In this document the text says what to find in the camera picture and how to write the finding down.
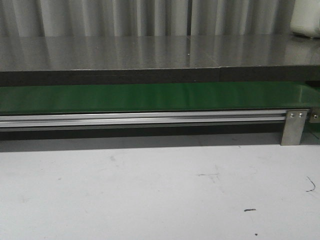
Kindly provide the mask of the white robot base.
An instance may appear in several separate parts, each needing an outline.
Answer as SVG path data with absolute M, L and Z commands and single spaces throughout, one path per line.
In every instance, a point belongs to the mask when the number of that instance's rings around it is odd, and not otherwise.
M 292 33 L 308 38 L 320 37 L 320 1 L 296 0 L 290 21 Z

